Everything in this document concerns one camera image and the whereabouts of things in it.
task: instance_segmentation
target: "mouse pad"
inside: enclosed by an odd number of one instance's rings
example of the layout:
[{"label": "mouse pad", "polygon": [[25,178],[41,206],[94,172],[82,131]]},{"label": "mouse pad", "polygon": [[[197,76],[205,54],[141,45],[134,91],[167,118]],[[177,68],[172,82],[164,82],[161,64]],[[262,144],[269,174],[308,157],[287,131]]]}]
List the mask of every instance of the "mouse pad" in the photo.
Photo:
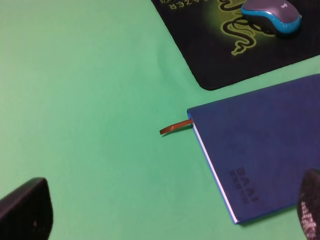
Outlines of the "mouse pad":
[{"label": "mouse pad", "polygon": [[196,81],[206,90],[320,54],[319,0],[289,0],[301,15],[301,28],[288,39],[249,24],[240,9],[245,0],[152,2]]}]

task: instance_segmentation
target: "green tabletop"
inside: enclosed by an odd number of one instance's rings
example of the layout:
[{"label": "green tabletop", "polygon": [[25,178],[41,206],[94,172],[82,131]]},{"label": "green tabletop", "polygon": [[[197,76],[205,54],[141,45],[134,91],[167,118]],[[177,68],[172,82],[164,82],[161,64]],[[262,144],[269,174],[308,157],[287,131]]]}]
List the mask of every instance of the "green tabletop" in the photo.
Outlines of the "green tabletop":
[{"label": "green tabletop", "polygon": [[318,73],[200,88],[150,0],[3,0],[0,196],[49,183],[51,240],[303,240],[295,209],[234,225],[186,109]]}]

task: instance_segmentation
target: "notebook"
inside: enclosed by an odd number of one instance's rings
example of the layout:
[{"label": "notebook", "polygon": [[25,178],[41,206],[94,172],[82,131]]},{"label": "notebook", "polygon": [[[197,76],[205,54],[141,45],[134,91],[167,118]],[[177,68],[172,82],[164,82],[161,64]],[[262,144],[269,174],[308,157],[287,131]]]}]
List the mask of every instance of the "notebook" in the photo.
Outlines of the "notebook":
[{"label": "notebook", "polygon": [[235,224],[295,205],[306,170],[320,169],[320,74],[187,114]]}]

